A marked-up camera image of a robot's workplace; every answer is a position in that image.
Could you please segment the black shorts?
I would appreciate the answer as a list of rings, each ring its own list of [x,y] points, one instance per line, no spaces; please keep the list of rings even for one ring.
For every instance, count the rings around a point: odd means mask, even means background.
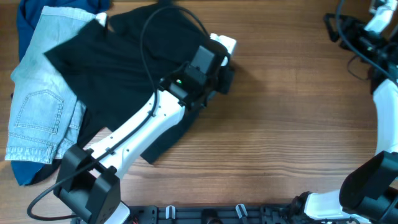
[[[210,39],[202,23],[171,1],[159,1],[83,26],[45,53],[86,105],[78,145],[102,128],[117,130],[152,96],[160,80]]]

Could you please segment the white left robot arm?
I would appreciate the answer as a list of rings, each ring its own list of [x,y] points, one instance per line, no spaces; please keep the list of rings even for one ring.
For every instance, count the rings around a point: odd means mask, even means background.
[[[124,223],[130,210],[120,181],[134,161],[163,133],[205,108],[217,92],[227,93],[225,72],[237,41],[211,34],[195,56],[163,77],[145,105],[112,134],[84,150],[64,155],[53,193],[84,223]]]

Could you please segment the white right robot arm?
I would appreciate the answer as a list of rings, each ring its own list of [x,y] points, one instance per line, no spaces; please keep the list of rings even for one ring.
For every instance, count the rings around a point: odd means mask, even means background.
[[[285,217],[290,223],[397,223],[397,32],[383,30],[397,1],[371,1],[373,18],[365,23],[341,13],[325,14],[330,40],[370,65],[368,79],[377,112],[375,155],[345,178],[340,189],[306,192],[295,199]]]

